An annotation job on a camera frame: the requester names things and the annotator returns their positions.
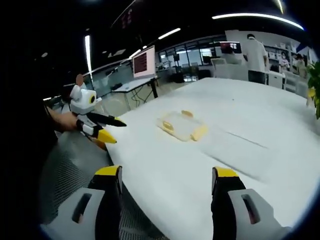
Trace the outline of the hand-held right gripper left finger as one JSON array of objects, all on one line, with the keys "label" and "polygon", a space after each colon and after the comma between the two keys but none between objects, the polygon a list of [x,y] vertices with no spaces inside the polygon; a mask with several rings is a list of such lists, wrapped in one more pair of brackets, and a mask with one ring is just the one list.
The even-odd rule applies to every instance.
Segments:
[{"label": "hand-held right gripper left finger", "polygon": [[57,217],[40,228],[50,240],[118,240],[122,210],[122,166],[95,172],[59,207]]}]

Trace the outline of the person's left hand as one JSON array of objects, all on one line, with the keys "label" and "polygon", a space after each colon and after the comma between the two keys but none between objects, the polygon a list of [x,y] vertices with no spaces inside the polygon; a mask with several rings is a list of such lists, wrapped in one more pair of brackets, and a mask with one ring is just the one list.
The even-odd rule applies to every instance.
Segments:
[{"label": "person's left hand", "polygon": [[77,130],[77,117],[72,112],[59,113],[51,108],[47,109],[53,120],[54,129],[58,132]]}]

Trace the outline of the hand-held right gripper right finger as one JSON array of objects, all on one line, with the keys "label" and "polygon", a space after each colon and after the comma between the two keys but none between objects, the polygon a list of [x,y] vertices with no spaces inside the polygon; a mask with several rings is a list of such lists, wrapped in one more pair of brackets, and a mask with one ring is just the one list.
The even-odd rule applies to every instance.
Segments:
[{"label": "hand-held right gripper right finger", "polygon": [[276,220],[273,207],[246,188],[232,169],[212,169],[211,195],[214,240],[283,240],[291,232]]}]

